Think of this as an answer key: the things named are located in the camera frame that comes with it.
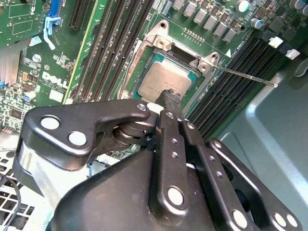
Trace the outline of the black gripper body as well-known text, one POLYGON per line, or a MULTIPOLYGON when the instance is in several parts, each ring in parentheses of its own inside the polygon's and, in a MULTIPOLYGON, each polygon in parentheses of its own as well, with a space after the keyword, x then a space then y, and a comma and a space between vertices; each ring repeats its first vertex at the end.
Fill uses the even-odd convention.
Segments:
POLYGON ((142 151, 73 187, 59 202, 50 231, 213 231, 215 224, 198 172, 187 167, 189 213, 178 224, 150 210, 156 153, 142 151))

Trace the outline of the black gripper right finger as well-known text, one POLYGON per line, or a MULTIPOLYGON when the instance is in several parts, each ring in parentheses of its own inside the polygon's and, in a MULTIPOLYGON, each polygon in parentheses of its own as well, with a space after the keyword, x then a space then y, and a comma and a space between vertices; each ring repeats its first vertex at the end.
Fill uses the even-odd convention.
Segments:
POLYGON ((180 95, 173 95, 188 160, 205 191, 218 231, 301 231, 299 219, 263 182, 217 139, 204 142, 196 126, 184 118, 180 95))

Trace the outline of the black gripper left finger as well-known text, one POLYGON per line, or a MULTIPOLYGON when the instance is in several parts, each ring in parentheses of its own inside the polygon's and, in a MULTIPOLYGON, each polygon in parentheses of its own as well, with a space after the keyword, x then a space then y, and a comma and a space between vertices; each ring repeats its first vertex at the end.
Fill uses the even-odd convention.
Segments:
POLYGON ((158 216, 189 211, 184 141, 189 121, 177 95, 165 90, 156 103, 123 99, 36 107, 25 115, 17 146, 21 169, 58 214, 93 158, 138 144, 158 156, 150 208, 158 216))

